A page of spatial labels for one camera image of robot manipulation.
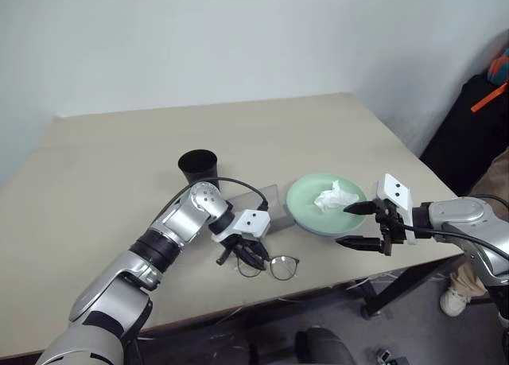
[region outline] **glasses lens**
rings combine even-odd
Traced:
[[[270,271],[278,280],[289,280],[297,272],[298,260],[291,256],[278,256],[270,261]]]
[[[254,278],[262,272],[258,268],[251,267],[249,264],[244,263],[239,258],[237,258],[237,268],[239,269],[240,274],[246,278]]]

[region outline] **wire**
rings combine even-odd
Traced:
[[[500,202],[501,204],[503,204],[507,210],[509,210],[509,203],[504,198],[500,198],[499,196],[493,196],[492,194],[476,194],[473,197],[474,198],[488,198],[489,200],[496,200],[497,202]]]
[[[303,302],[304,302],[304,301],[302,301],[302,300],[289,300],[289,299],[285,299],[285,298],[283,298],[283,297],[278,297],[278,299],[277,299],[277,300],[279,300],[279,301],[285,301],[285,302],[287,302],[287,303],[303,303]]]
[[[368,276],[367,278],[365,278],[364,280],[362,280],[361,282],[358,282],[354,285],[350,285],[348,288],[346,288],[345,291],[349,291],[350,289],[354,289],[354,288],[357,288],[359,287],[360,285],[366,283],[366,282],[369,282],[371,280],[371,276]]]
[[[485,242],[485,241],[483,241],[481,239],[478,239],[478,238],[475,238],[475,237],[473,237],[471,235],[461,234],[460,232],[432,230],[432,229],[423,228],[423,227],[413,227],[413,226],[407,226],[405,224],[403,225],[403,227],[405,228],[405,230],[410,230],[410,231],[414,231],[414,232],[421,232],[423,234],[428,234],[428,235],[448,235],[448,236],[453,236],[455,238],[460,238],[460,239],[468,240],[469,242],[472,242],[472,243],[475,243],[475,244],[479,244],[480,246],[488,248],[489,250],[493,251],[494,253],[500,255],[502,258],[504,258],[507,261],[509,261],[509,254],[508,253],[500,250],[498,247],[493,246],[491,243]]]
[[[187,192],[192,186],[194,186],[198,182],[206,182],[206,181],[226,181],[226,182],[233,182],[234,184],[240,184],[240,185],[244,186],[245,188],[250,189],[252,192],[255,192],[256,194],[258,194],[260,196],[260,198],[262,198],[262,203],[260,204],[260,206],[258,206],[259,210],[266,211],[267,208],[269,207],[269,202],[267,201],[267,198],[263,195],[263,193],[260,192],[257,188],[251,186],[250,184],[247,184],[246,182],[242,182],[242,181],[236,180],[235,178],[228,178],[228,177],[205,177],[205,178],[201,178],[198,181],[191,182],[187,186],[184,186],[171,200],[169,200],[169,202],[159,211],[159,213],[153,220],[156,220],[157,218],[162,216],[162,214],[170,206],[172,206],[175,202],[177,202],[181,198],[182,194]]]
[[[230,317],[232,317],[233,315],[235,315],[237,312],[240,312],[240,310],[242,309],[243,307],[238,307],[235,311],[233,311],[232,313],[230,313],[229,315],[223,317],[221,320],[217,321],[214,325],[217,325],[217,324],[220,324],[222,323],[223,321],[226,321],[228,320]]]

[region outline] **black cable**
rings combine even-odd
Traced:
[[[226,182],[233,182],[235,184],[240,184],[240,185],[244,186],[245,188],[250,189],[252,192],[255,192],[256,194],[258,194],[260,196],[260,198],[262,198],[262,203],[258,206],[258,210],[262,210],[262,211],[266,212],[267,209],[269,208],[269,202],[267,201],[267,198],[263,195],[263,193],[260,192],[257,188],[251,186],[250,184],[247,184],[246,182],[242,182],[242,181],[236,180],[235,178],[228,178],[228,177],[205,177],[205,178],[201,178],[198,181],[194,181],[194,182],[188,184],[187,186],[184,186],[171,200],[169,200],[169,202],[159,211],[159,213],[153,220],[156,220],[157,218],[162,216],[162,214],[171,205],[173,205],[175,202],[177,202],[181,198],[182,194],[187,192],[193,185],[197,184],[198,182],[207,182],[207,181],[226,181]]]
[[[500,202],[503,204],[506,209],[509,211],[509,203],[504,199],[500,198],[499,196],[493,196],[492,194],[476,194],[473,196],[474,198],[488,198],[489,200],[496,200],[497,202]]]
[[[485,242],[481,239],[478,239],[474,236],[467,235],[467,234],[461,234],[460,232],[452,232],[452,231],[443,231],[443,230],[432,230],[430,228],[424,228],[424,227],[414,227],[414,226],[407,226],[403,225],[405,230],[410,230],[414,232],[421,232],[423,234],[429,234],[429,235],[448,235],[448,236],[454,236],[455,238],[460,238],[464,240],[468,240],[472,243],[479,244],[480,246],[486,247],[489,250],[495,252],[496,254],[500,255],[502,258],[509,261],[509,254],[503,252],[498,247],[493,246],[491,243]]]

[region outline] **khaki pants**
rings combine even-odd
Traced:
[[[509,201],[509,148],[493,160],[488,171],[482,176],[471,191],[471,194],[492,194]],[[496,200],[486,199],[493,212],[500,218],[509,221],[509,212]],[[459,294],[467,297],[483,296],[486,293],[481,280],[476,276],[473,266],[466,262],[456,272],[451,273],[451,286]]]

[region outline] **green plate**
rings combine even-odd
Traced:
[[[346,178],[334,174],[314,173],[302,177],[292,184],[286,194],[286,207],[295,221],[314,234],[339,238],[356,230],[366,216],[356,216],[343,211],[343,207],[322,212],[313,201],[324,190],[332,189],[332,182],[339,181],[340,187],[359,196],[359,202],[366,200],[363,191]]]

